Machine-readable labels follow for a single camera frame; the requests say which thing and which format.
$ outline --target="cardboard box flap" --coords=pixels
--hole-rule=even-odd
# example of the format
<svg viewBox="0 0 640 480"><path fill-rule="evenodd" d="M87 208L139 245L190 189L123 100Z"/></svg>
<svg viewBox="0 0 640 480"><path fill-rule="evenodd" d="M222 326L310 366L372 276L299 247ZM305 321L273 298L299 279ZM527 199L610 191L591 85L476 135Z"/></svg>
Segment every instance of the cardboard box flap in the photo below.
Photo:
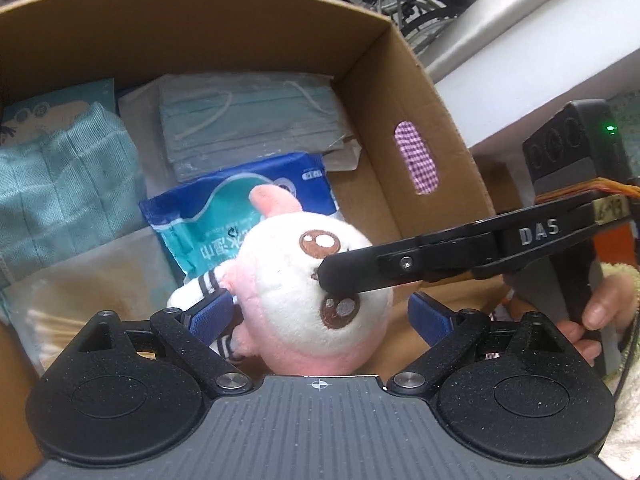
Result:
<svg viewBox="0 0 640 480"><path fill-rule="evenodd" d="M0 7L0 100L106 77L340 75L389 27L337 0L21 0Z"/></svg>

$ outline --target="metal screw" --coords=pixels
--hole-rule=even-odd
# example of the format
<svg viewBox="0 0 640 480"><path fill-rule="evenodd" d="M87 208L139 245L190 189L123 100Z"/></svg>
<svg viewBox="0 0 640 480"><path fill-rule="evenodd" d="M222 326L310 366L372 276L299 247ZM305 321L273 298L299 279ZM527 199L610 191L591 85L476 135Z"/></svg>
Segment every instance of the metal screw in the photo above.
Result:
<svg viewBox="0 0 640 480"><path fill-rule="evenodd" d="M220 375L220 377L216 379L216 384L223 390L237 390L244 388L248 383L249 378L246 375L236 372Z"/></svg>
<svg viewBox="0 0 640 480"><path fill-rule="evenodd" d="M400 267L404 270L411 269L414 266L414 260L411 256L403 256L400 258Z"/></svg>
<svg viewBox="0 0 640 480"><path fill-rule="evenodd" d="M401 388L418 388L424 384L424 377L416 372L400 372L394 376L394 382Z"/></svg>

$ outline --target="mask ear loop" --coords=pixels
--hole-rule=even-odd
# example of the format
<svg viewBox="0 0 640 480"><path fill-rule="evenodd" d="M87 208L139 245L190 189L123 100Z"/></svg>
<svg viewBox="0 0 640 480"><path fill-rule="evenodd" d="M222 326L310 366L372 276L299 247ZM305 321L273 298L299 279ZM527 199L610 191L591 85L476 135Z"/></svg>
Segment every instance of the mask ear loop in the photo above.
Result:
<svg viewBox="0 0 640 480"><path fill-rule="evenodd" d="M331 112L327 111L327 110L323 110L320 105L311 97L311 95L308 94L308 92L302 88L302 86L300 86L298 83L296 83L295 81L285 81L283 83L283 85L291 85L293 86L293 88L295 88L296 90L298 90L304 97L306 97L306 100L309 101L309 103L312 105L313 108L315 108L316 110L318 110L319 112L322 112L323 114L330 114Z"/></svg>
<svg viewBox="0 0 640 480"><path fill-rule="evenodd" d="M206 121L203 121L200 124L196 124L195 126L192 126L191 128L188 128L187 130L184 130L180 134L177 134L174 137L174 139L175 140L183 140L183 139L189 137L190 135L196 134L201 129L206 128L207 126L210 126L211 124L215 123L220 117L222 117L222 115L231 106L231 99L233 98L233 94L231 92L226 92L226 91L225 92L221 92L221 93L225 93L227 95L227 98L226 98L226 103L223 105L222 108L220 108L220 110L217 113L215 113L213 116L211 116Z"/></svg>

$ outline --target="crosshair mark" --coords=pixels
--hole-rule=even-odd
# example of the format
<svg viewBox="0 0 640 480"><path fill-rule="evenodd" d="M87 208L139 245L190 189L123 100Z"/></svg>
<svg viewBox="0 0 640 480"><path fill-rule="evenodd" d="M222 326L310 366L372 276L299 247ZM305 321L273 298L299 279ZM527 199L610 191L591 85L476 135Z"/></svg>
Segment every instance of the crosshair mark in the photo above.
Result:
<svg viewBox="0 0 640 480"><path fill-rule="evenodd" d="M318 379L313 381L312 383L308 383L307 386L311 386L316 390L324 390L327 386L332 386L331 384L323 381L322 379Z"/></svg>

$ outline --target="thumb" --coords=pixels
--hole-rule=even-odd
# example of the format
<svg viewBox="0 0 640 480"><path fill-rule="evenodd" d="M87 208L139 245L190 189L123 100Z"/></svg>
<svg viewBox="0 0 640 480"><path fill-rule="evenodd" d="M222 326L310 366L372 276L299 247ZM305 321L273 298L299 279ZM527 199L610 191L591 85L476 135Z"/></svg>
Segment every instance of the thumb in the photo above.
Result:
<svg viewBox="0 0 640 480"><path fill-rule="evenodd" d="M623 333L636 314L636 285L628 274L616 272L607 276L582 314L582 323L587 330L600 330L614 321L616 330Z"/></svg>

